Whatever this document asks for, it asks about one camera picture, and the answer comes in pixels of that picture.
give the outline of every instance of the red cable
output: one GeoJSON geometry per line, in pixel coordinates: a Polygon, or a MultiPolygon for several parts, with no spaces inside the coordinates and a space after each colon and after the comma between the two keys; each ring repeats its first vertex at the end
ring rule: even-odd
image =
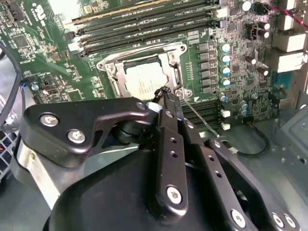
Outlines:
{"type": "Polygon", "coordinates": [[[300,24],[302,27],[308,29],[308,25],[304,24],[304,22],[302,22],[302,20],[300,20],[299,18],[295,17],[294,15],[292,15],[291,13],[289,13],[287,10],[285,9],[278,9],[275,7],[270,6],[269,9],[273,10],[273,11],[277,11],[277,12],[282,12],[283,14],[293,18],[298,24],[300,24]]]}

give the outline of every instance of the sata port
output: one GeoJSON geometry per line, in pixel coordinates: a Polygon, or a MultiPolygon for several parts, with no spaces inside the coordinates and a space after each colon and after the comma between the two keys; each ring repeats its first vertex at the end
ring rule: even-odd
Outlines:
{"type": "Polygon", "coordinates": [[[59,93],[58,89],[48,90],[47,92],[48,92],[49,95],[55,95],[55,94],[59,93]]]}

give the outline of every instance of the cpu socket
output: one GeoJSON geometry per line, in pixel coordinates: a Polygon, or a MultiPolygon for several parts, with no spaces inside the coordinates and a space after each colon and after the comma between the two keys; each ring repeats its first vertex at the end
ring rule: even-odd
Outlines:
{"type": "Polygon", "coordinates": [[[156,44],[111,54],[98,62],[97,68],[107,73],[117,98],[147,101],[157,89],[167,86],[182,99],[193,94],[183,88],[180,56],[186,51],[181,42],[156,44]]]}

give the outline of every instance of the blue cable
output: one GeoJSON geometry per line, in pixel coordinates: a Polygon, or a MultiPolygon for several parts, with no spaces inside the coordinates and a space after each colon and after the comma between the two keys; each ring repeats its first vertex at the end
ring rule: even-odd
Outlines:
{"type": "Polygon", "coordinates": [[[21,90],[21,91],[24,91],[25,86],[26,86],[26,84],[24,83],[24,84],[21,86],[20,90],[21,90]]]}

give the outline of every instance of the motherboard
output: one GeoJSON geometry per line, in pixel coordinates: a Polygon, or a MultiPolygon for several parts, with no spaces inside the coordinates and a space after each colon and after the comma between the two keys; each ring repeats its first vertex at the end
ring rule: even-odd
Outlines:
{"type": "MultiPolygon", "coordinates": [[[[0,0],[0,39],[21,64],[36,103],[149,101],[168,86],[211,126],[230,129],[248,116],[275,117],[274,92],[288,81],[280,72],[307,62],[306,34],[285,16],[278,21],[269,4],[0,0]],[[284,33],[289,29],[295,32],[284,33]]],[[[185,103],[183,111],[202,125],[185,103]]]]}

